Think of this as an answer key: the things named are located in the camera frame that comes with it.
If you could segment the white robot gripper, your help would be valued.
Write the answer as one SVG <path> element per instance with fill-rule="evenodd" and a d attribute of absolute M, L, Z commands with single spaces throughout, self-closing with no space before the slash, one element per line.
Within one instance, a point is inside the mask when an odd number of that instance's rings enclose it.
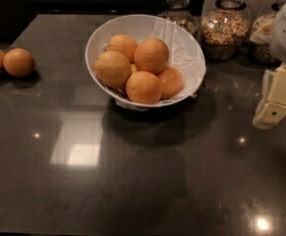
<path fill-rule="evenodd" d="M 261 100 L 253 125 L 260 129 L 277 126 L 286 117 L 286 3 L 275 19 L 258 18 L 253 24 L 250 41 L 269 43 L 271 54 L 282 61 L 274 71 L 266 70 L 262 77 Z"/>

